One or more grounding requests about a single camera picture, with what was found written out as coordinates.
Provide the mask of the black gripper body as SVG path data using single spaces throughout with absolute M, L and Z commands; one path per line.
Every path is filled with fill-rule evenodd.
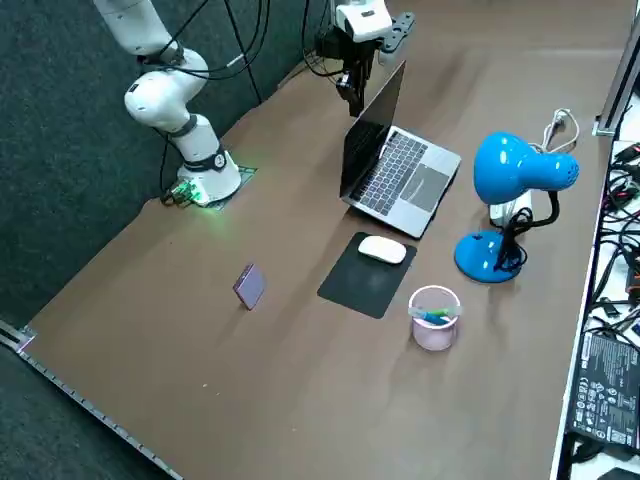
M 380 39 L 355 42 L 340 29 L 326 30 L 315 36 L 316 53 L 323 58 L 341 60 L 344 66 L 369 61 L 380 45 Z

